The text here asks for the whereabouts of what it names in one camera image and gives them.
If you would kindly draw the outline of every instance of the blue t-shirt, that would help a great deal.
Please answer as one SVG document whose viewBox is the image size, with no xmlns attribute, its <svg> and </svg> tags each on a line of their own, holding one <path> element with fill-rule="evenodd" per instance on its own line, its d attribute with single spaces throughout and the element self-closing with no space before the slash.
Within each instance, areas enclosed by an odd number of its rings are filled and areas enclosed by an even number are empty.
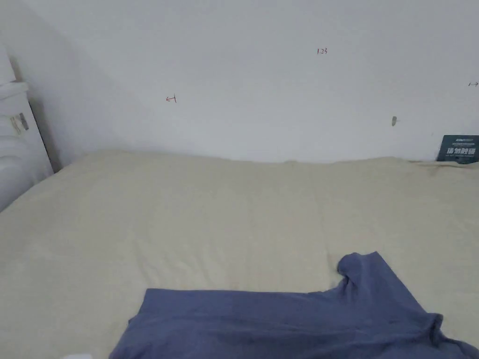
<svg viewBox="0 0 479 359">
<path fill-rule="evenodd" d="M 110 359 L 479 359 L 377 252 L 343 257 L 338 272 L 325 292 L 148 289 Z"/>
</svg>

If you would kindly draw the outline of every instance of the fabric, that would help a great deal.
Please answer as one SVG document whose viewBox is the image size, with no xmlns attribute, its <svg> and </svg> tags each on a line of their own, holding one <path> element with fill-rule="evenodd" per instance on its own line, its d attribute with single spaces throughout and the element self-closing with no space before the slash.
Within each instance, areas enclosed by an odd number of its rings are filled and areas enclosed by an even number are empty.
<svg viewBox="0 0 479 359">
<path fill-rule="evenodd" d="M 377 250 L 479 346 L 479 164 L 100 152 L 0 213 L 0 358 L 112 352 L 147 288 L 312 292 Z"/>
<path fill-rule="evenodd" d="M 148 289 L 110 359 L 479 359 L 377 252 L 338 272 L 336 288 L 306 294 Z"/>
</svg>

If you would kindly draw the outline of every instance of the wall mark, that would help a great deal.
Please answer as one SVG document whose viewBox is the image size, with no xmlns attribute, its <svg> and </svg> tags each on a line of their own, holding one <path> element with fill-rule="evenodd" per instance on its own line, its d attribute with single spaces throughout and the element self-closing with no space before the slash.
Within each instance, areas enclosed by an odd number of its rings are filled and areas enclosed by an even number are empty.
<svg viewBox="0 0 479 359">
<path fill-rule="evenodd" d="M 166 101 L 170 102 L 170 100 L 175 100 L 175 103 L 176 103 L 176 95 L 173 94 L 173 97 L 170 97 L 170 98 L 168 98 L 168 96 L 166 97 Z"/>
</svg>

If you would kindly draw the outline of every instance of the bed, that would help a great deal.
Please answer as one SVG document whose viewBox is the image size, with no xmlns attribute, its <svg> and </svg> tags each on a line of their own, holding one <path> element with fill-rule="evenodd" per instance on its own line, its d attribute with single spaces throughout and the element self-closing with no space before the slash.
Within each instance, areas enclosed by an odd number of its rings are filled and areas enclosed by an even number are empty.
<svg viewBox="0 0 479 359">
<path fill-rule="evenodd" d="M 0 357 L 106 358 L 146 288 L 322 291 L 378 251 L 479 346 L 479 165 L 107 151 L 0 213 Z"/>
</svg>

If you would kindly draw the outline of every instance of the arrow drawing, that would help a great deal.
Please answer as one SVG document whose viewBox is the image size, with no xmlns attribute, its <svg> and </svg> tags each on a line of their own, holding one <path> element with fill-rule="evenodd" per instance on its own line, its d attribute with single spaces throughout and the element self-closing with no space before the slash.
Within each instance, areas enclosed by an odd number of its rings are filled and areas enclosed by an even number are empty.
<svg viewBox="0 0 479 359">
<path fill-rule="evenodd" d="M 176 95 L 173 94 L 173 97 L 170 97 L 170 98 L 168 98 L 168 96 L 166 97 L 166 101 L 170 102 L 170 100 L 175 100 L 175 103 L 176 103 Z"/>
</svg>

